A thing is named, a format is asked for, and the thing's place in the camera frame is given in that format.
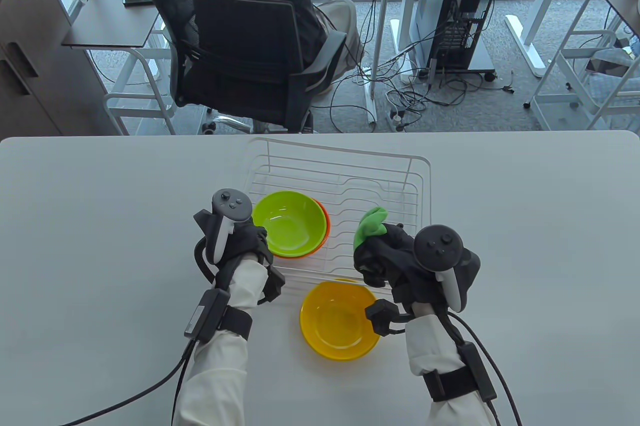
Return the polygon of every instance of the chair base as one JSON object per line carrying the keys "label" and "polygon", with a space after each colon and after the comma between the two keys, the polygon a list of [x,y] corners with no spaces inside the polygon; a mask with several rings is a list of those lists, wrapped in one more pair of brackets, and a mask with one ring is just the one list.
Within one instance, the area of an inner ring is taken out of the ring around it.
{"label": "chair base", "polygon": [[[246,123],[242,123],[240,120],[236,120],[235,118],[231,118],[231,116],[226,115],[218,115],[210,122],[205,122],[201,125],[200,130],[202,134],[214,134],[218,128],[218,124],[230,126],[233,129],[237,129],[238,131],[242,131],[246,134],[265,134],[265,133],[288,133],[289,131],[281,128],[274,127],[274,125],[270,123],[265,123],[258,120],[251,120],[253,122],[252,125],[247,125]],[[314,118],[311,114],[311,111],[307,113],[307,116],[304,120],[304,127],[302,127],[302,133],[314,133]]]}

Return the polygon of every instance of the mesh chair back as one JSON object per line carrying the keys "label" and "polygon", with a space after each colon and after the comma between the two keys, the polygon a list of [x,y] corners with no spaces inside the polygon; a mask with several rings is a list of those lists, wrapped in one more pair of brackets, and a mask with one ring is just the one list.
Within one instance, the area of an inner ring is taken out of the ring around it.
{"label": "mesh chair back", "polygon": [[179,54],[211,72],[283,84],[303,69],[294,6],[279,0],[153,0]]}

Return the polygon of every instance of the green cloth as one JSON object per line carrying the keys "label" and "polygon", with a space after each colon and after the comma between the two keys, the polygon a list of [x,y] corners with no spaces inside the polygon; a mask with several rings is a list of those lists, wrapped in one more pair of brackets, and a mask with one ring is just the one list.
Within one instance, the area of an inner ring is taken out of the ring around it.
{"label": "green cloth", "polygon": [[387,234],[387,228],[382,222],[386,220],[388,214],[386,209],[379,206],[364,214],[353,238],[354,252],[368,237]]}

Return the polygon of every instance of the caster wheel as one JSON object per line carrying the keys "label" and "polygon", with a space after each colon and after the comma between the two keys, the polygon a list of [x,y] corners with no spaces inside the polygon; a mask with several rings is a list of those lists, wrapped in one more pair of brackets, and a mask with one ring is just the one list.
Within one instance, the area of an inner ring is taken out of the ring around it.
{"label": "caster wheel", "polygon": [[216,132],[217,125],[215,123],[203,123],[200,127],[202,134],[214,134]]}

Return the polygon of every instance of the trousers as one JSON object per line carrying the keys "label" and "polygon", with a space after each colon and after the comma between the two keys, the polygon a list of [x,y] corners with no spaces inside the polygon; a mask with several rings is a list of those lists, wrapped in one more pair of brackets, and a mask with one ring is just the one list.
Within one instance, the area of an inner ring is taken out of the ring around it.
{"label": "trousers", "polygon": [[364,54],[358,31],[356,5],[351,0],[329,0],[318,5],[315,14],[327,33],[336,29],[347,34],[338,66],[333,74],[333,78],[338,79],[346,72],[353,70],[361,62]]}

